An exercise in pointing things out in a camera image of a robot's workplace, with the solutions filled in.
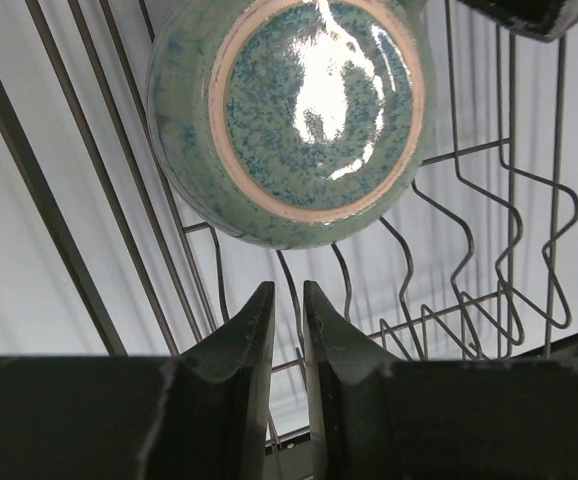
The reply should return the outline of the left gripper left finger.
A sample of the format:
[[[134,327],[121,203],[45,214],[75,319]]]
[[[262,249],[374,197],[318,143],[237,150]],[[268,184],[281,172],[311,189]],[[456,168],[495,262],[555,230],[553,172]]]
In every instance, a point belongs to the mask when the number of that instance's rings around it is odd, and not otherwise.
[[[259,479],[275,287],[178,356],[0,356],[0,479]]]

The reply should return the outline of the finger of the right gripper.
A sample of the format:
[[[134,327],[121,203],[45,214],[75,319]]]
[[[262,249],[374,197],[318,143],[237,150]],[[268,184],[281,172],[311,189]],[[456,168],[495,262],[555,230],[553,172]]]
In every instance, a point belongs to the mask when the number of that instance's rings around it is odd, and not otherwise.
[[[550,43],[578,24],[578,0],[461,0],[515,35]]]

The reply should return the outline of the green ceramic cup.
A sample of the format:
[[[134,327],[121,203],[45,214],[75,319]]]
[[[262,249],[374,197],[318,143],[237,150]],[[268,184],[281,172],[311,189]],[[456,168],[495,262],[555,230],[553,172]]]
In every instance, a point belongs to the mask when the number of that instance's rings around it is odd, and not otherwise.
[[[180,1],[153,43],[147,124],[168,180],[243,241],[305,249],[384,215],[434,120],[420,1]]]

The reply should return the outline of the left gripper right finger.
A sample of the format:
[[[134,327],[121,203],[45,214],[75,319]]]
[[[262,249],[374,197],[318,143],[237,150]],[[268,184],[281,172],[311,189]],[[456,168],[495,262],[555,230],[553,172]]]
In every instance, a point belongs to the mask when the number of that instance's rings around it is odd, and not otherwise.
[[[318,479],[578,479],[578,359],[404,361],[303,287]]]

